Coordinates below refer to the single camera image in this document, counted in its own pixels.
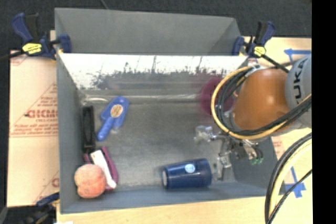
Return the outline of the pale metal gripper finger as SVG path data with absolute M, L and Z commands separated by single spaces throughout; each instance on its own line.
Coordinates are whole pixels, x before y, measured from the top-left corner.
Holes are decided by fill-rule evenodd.
M 199 125 L 195 128 L 194 142 L 200 143 L 202 141 L 210 142 L 217 140 L 217 134 L 213 132 L 212 126 Z
M 214 163 L 214 177 L 216 180 L 223 181 L 225 177 L 225 172 L 231 168 L 232 164 L 230 161 L 230 152 L 220 152 L 216 157 L 216 162 Z

